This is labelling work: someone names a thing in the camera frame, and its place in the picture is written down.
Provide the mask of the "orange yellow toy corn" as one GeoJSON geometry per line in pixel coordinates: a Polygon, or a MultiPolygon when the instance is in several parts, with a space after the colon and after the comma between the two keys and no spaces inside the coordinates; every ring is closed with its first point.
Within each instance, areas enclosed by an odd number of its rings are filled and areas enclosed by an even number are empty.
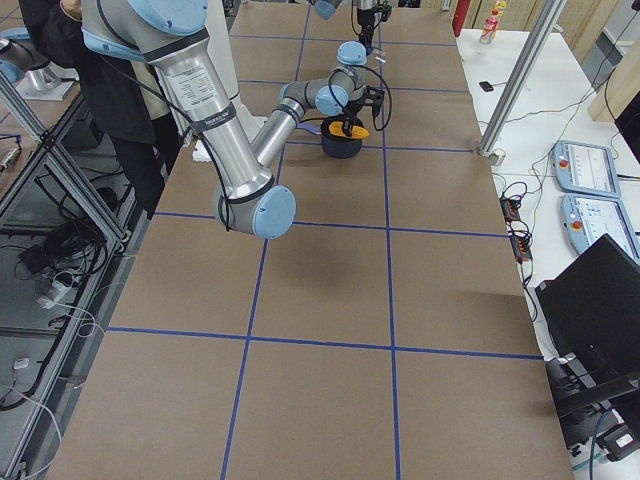
{"type": "Polygon", "coordinates": [[[350,140],[364,140],[370,136],[368,129],[348,120],[331,121],[328,131],[332,136],[350,140]]]}

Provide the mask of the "glass pot lid blue knob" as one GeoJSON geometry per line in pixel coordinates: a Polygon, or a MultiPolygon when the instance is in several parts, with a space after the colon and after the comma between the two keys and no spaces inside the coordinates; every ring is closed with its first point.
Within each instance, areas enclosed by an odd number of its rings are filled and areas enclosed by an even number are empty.
{"type": "Polygon", "coordinates": [[[373,63],[385,64],[387,62],[387,55],[383,49],[374,46],[367,46],[365,50],[367,54],[366,62],[369,65],[372,65],[373,63]]]}

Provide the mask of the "dark blue cooking pot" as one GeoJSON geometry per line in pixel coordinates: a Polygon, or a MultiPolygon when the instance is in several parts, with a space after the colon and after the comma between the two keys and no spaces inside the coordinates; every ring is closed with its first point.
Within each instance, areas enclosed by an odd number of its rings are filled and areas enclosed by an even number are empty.
{"type": "Polygon", "coordinates": [[[300,123],[297,128],[320,137],[320,145],[325,155],[335,159],[350,159],[358,155],[363,141],[355,137],[341,137],[330,132],[329,126],[342,117],[311,118],[300,123]]]}

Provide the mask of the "red labelled plastic bottle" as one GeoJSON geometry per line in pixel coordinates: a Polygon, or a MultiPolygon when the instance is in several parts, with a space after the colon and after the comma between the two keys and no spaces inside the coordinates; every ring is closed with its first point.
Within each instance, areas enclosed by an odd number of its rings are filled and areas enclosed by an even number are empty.
{"type": "Polygon", "coordinates": [[[500,20],[506,7],[506,1],[494,2],[490,15],[484,21],[482,32],[479,37],[480,45],[490,45],[495,40],[500,20]]]}

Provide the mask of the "small black square device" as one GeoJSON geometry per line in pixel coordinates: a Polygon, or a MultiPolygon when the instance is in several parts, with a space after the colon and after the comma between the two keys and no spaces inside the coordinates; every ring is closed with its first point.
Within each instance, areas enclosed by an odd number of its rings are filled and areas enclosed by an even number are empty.
{"type": "Polygon", "coordinates": [[[488,81],[481,81],[479,86],[484,92],[492,92],[494,90],[494,85],[488,81]]]}

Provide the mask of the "black orange power strip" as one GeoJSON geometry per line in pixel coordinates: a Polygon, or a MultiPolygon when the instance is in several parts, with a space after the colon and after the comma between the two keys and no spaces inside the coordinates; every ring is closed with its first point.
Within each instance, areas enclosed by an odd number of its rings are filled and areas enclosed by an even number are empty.
{"type": "Polygon", "coordinates": [[[520,216],[521,200],[522,197],[518,195],[511,197],[502,195],[499,198],[512,251],[519,264],[533,260],[531,252],[533,235],[520,216]]]}

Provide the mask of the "person in black jacket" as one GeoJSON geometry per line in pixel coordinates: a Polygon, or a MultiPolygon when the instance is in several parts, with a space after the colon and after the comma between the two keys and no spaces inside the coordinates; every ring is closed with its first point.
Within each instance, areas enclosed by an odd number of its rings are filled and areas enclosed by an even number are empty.
{"type": "Polygon", "coordinates": [[[85,46],[80,1],[19,3],[36,49],[55,64],[74,69],[97,126],[114,146],[139,205],[152,218],[182,142],[168,106],[139,87],[160,85],[140,62],[104,58],[85,46]]]}

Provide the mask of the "upper blue teach pendant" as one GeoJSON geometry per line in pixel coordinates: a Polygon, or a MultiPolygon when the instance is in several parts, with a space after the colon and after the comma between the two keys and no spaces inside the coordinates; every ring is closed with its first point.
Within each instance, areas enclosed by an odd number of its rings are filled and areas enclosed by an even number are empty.
{"type": "Polygon", "coordinates": [[[621,189],[608,147],[558,140],[550,159],[563,191],[619,199],[621,189]]]}

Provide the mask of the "blue teach pendant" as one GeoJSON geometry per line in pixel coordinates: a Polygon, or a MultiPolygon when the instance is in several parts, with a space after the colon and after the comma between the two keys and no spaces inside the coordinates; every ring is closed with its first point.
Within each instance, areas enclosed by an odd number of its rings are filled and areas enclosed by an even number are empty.
{"type": "Polygon", "coordinates": [[[619,199],[621,189],[608,147],[558,140],[550,159],[563,191],[619,199]]]}
{"type": "Polygon", "coordinates": [[[639,262],[639,242],[621,200],[566,193],[560,208],[569,242],[578,254],[608,234],[639,262]]]}

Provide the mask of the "lower blue teach pendant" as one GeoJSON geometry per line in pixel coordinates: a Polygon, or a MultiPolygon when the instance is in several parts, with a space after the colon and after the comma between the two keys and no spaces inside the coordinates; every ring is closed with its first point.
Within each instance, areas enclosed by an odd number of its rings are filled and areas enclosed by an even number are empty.
{"type": "Polygon", "coordinates": [[[639,262],[639,242],[621,200],[566,193],[560,208],[569,242],[578,254],[608,234],[639,262]]]}

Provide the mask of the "black monitor stand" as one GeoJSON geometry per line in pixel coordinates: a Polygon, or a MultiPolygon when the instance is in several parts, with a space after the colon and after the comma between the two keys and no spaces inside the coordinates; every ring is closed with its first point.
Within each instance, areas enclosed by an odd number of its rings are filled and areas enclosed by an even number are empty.
{"type": "Polygon", "coordinates": [[[546,363],[565,445],[593,440],[612,462],[639,451],[639,374],[590,372],[576,358],[546,363]]]}

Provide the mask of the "aluminium frame post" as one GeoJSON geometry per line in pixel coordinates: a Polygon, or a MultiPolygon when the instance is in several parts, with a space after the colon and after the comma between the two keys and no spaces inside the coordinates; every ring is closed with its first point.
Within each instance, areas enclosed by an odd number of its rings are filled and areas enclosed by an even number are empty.
{"type": "Polygon", "coordinates": [[[498,137],[566,3],[566,0],[548,0],[544,3],[521,49],[477,148],[491,166],[500,166],[504,161],[506,153],[496,147],[498,137]]]}

